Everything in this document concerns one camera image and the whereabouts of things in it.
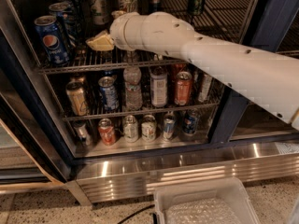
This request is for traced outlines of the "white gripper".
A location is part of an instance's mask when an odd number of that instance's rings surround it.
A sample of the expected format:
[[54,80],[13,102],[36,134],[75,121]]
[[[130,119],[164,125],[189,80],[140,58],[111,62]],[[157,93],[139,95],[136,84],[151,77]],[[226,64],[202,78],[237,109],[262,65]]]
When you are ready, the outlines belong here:
[[95,51],[110,51],[114,49],[114,45],[122,50],[144,50],[141,28],[145,19],[146,16],[137,12],[125,13],[112,22],[110,33],[104,30],[88,38],[86,44]]

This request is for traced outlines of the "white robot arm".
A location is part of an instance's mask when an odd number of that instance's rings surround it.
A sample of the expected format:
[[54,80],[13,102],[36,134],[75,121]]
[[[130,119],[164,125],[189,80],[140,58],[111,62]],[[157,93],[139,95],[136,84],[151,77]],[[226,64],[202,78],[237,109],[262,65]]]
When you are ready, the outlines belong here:
[[168,13],[125,13],[87,40],[94,50],[144,50],[191,63],[299,130],[299,60],[195,32]]

